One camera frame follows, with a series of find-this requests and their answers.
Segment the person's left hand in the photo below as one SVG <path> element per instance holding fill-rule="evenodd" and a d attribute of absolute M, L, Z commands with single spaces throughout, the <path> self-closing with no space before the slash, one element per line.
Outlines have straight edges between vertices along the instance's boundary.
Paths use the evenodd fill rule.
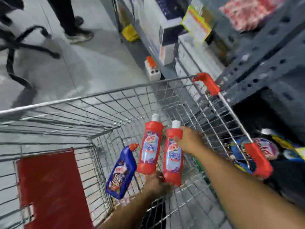
<path fill-rule="evenodd" d="M 148 197 L 152 202 L 161 198 L 172 190 L 172 186 L 165 182 L 163 173 L 156 171 L 155 173 L 146 177 L 145 185 L 142 193 Z"/>

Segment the person's right hand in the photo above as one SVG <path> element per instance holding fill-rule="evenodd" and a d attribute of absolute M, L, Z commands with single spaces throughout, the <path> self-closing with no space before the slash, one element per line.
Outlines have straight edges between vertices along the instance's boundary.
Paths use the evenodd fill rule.
<path fill-rule="evenodd" d="M 206 149 L 200 133 L 192 130 L 190 127 L 181 126 L 180 129 L 182 130 L 182 137 L 187 138 L 187 148 L 182 148 L 182 150 L 194 157 L 198 157 Z"/>

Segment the red cleaner bottle white cap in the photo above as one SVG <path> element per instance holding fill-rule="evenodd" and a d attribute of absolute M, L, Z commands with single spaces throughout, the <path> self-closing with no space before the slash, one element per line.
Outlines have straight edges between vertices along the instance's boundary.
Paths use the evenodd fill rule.
<path fill-rule="evenodd" d="M 167 183 L 180 186 L 182 182 L 183 150 L 174 139 L 176 137 L 182 139 L 181 122 L 177 120 L 172 121 L 172 127 L 166 131 L 166 135 L 163 176 Z"/>
<path fill-rule="evenodd" d="M 145 124 L 139 164 L 137 166 L 137 172 L 144 175 L 150 175 L 156 171 L 163 132 L 160 118 L 160 114 L 153 114 L 151 120 Z"/>

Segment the person's right forearm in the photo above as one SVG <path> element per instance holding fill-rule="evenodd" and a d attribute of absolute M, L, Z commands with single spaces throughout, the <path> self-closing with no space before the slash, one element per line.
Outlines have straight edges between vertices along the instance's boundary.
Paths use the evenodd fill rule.
<path fill-rule="evenodd" d="M 208 174 L 236 229 L 305 229 L 305 212 L 202 144 L 189 153 Z"/>

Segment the person's left forearm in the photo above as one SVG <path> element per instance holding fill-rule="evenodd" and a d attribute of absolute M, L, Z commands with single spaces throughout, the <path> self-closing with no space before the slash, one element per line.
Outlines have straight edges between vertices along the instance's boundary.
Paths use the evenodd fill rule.
<path fill-rule="evenodd" d="M 139 229 L 149 206 L 164 192 L 144 190 L 129 204 L 116 209 L 97 229 Z"/>

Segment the blue cleaner bottle orange cap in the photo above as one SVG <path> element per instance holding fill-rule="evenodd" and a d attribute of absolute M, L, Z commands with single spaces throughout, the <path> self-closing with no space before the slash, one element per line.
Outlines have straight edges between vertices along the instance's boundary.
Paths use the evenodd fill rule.
<path fill-rule="evenodd" d="M 132 143 L 122 149 L 107 180 L 105 188 L 106 193 L 118 200 L 125 196 L 135 171 L 137 170 L 137 163 L 133 156 L 133 151 L 136 150 L 138 146 L 139 144 Z"/>

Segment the white box with orange top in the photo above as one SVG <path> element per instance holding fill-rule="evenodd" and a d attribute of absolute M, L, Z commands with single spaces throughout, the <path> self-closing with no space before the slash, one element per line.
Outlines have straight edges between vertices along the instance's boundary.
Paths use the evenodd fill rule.
<path fill-rule="evenodd" d="M 144 64 L 150 82 L 161 80 L 161 71 L 152 56 L 147 56 Z"/>

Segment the pile of colourful packets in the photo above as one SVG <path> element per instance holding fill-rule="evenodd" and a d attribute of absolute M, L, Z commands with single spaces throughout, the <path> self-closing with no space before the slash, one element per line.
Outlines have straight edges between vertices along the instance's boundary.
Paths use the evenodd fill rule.
<path fill-rule="evenodd" d="M 227 140 L 225 148 L 233 164 L 246 173 L 253 174 L 257 168 L 264 167 L 262 159 L 255 159 L 254 153 L 263 154 L 267 161 L 298 162 L 305 164 L 305 146 L 291 142 L 276 131 L 263 128 L 254 134 L 251 139 L 247 136 L 238 136 L 234 140 Z"/>

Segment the red plastic cart seat flap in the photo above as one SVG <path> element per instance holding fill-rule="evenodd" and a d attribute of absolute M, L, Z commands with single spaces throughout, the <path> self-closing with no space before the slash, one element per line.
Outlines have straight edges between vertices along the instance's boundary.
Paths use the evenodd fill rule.
<path fill-rule="evenodd" d="M 16 161 L 20 207 L 30 207 L 24 229 L 94 229 L 74 148 Z"/>

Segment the white and navy carton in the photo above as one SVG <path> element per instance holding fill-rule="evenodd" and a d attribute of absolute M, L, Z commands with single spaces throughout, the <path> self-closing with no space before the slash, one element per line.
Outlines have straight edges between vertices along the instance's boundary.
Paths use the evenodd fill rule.
<path fill-rule="evenodd" d="M 174 47 L 184 11 L 177 0 L 133 0 L 134 14 L 150 43 L 150 49 L 168 65 L 174 61 Z"/>

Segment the yellow-edged shelf label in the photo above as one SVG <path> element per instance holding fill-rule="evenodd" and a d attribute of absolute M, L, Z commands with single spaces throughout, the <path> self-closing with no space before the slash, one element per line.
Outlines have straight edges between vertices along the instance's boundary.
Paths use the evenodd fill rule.
<path fill-rule="evenodd" d="M 197 44 L 203 43 L 212 31 L 211 26 L 191 5 L 187 8 L 181 25 L 191 34 Z"/>

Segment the yellow plastic item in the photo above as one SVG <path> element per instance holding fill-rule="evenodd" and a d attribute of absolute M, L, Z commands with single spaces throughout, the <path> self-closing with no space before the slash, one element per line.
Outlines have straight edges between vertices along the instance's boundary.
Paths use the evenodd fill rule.
<path fill-rule="evenodd" d="M 136 32 L 132 24 L 129 24 L 123 28 L 122 35 L 130 43 L 140 39 L 138 33 Z"/>

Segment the grey metal shelf rack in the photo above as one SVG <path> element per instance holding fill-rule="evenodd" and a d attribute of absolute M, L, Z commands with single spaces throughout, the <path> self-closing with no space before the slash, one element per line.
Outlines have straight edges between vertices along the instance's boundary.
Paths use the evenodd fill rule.
<path fill-rule="evenodd" d="M 253 39 L 238 43 L 216 79 L 231 106 L 261 95 L 285 128 L 305 143 L 305 0 L 287 0 Z"/>

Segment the red and white patterned package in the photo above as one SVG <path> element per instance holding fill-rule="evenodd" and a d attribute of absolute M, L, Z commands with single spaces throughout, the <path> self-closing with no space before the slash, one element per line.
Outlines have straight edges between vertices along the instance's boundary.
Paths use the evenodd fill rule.
<path fill-rule="evenodd" d="M 219 10 L 238 32 L 256 29 L 274 13 L 285 0 L 230 0 Z"/>

